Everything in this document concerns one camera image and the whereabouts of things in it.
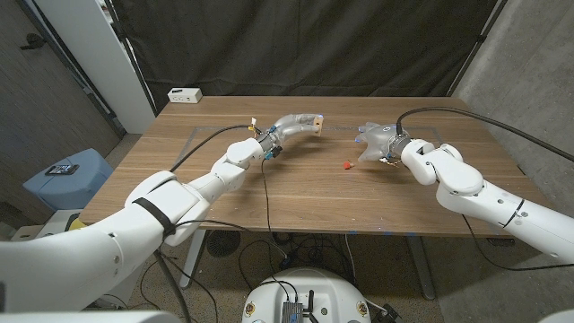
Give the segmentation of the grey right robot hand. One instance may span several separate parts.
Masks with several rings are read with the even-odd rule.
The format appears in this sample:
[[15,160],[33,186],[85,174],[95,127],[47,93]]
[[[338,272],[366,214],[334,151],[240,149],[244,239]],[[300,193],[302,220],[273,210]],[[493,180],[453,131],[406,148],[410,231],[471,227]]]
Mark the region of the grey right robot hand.
[[367,122],[359,126],[359,132],[355,141],[367,144],[366,150],[358,158],[359,162],[398,161],[404,147],[411,141],[410,135],[405,130],[398,133],[394,124]]

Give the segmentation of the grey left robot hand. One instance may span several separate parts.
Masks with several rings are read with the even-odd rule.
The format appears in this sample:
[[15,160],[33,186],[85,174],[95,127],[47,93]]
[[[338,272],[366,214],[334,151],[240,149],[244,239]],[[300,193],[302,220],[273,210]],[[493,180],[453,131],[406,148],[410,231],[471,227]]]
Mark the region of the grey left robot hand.
[[320,135],[324,116],[321,114],[290,114],[278,119],[257,141],[264,151],[282,146],[294,135],[310,132]]

